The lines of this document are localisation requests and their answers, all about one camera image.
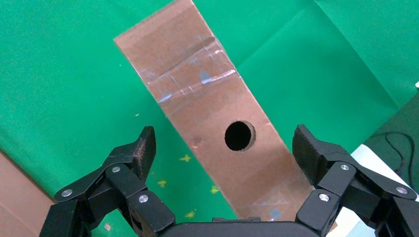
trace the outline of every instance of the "green backdrop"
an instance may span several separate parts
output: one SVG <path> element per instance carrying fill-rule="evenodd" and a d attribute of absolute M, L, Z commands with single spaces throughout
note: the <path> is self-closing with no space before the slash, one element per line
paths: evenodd
<path fill-rule="evenodd" d="M 235 217 L 112 41 L 168 2 L 0 3 L 0 149 L 51 196 L 152 125 L 147 184 L 177 221 Z M 195 3 L 288 147 L 304 123 L 351 151 L 416 93 L 417 0 Z M 132 235 L 118 212 L 94 234 Z"/>

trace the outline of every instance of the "cardboard strip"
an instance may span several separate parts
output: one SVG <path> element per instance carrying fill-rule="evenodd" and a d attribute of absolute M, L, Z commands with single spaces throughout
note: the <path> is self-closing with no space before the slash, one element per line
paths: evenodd
<path fill-rule="evenodd" d="M 115 43 L 239 218 L 295 219 L 312 187 L 192 1 Z"/>

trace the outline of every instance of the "robotic hand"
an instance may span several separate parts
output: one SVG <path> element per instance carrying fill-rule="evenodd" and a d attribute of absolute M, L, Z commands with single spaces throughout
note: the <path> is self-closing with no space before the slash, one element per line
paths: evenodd
<path fill-rule="evenodd" d="M 419 237 L 419 203 L 412 189 L 364 168 L 343 147 L 317 140 L 304 125 L 295 130 L 293 155 L 316 189 L 294 222 L 214 218 L 176 225 L 174 214 L 145 185 L 155 154 L 152 127 L 135 142 L 114 148 L 100 168 L 57 192 L 40 237 L 89 237 L 115 209 L 140 237 L 324 237 L 343 206 L 378 237 Z"/>

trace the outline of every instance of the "black cable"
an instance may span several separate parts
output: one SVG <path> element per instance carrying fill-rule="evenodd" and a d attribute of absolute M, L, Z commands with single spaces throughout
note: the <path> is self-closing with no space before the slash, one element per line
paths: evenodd
<path fill-rule="evenodd" d="M 413 167 L 413 157 L 415 155 L 415 141 L 413 140 L 413 138 L 406 133 L 403 132 L 385 132 L 385 133 L 380 133 L 377 134 L 373 137 L 377 137 L 377 136 L 383 136 L 385 135 L 385 140 L 387 141 L 387 143 L 397 152 L 397 154 L 399 154 L 400 156 L 400 165 L 398 169 L 395 169 L 394 171 L 396 172 L 397 175 L 400 175 L 400 172 L 405 164 L 405 159 L 403 157 L 403 155 L 401 154 L 401 152 L 388 140 L 388 136 L 391 134 L 400 134 L 403 135 L 404 137 L 406 137 L 409 140 L 410 146 L 411 146 L 411 153 L 410 153 L 410 158 L 409 158 L 409 166 L 408 166 L 408 178 L 409 178 L 409 183 L 410 183 L 410 187 L 415 190 L 415 186 L 413 184 L 413 178 L 412 178 L 412 167 Z"/>

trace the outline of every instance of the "white surface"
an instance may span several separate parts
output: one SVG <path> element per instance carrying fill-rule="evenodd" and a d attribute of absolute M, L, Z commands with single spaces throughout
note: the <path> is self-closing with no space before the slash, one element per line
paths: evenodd
<path fill-rule="evenodd" d="M 352 154 L 352 157 L 363 167 L 384 175 L 396 182 L 407 185 L 394 171 L 388 167 L 369 147 L 362 144 Z M 374 230 L 367 227 L 355 212 L 343 207 L 336 218 L 337 227 L 328 237 L 374 237 Z"/>

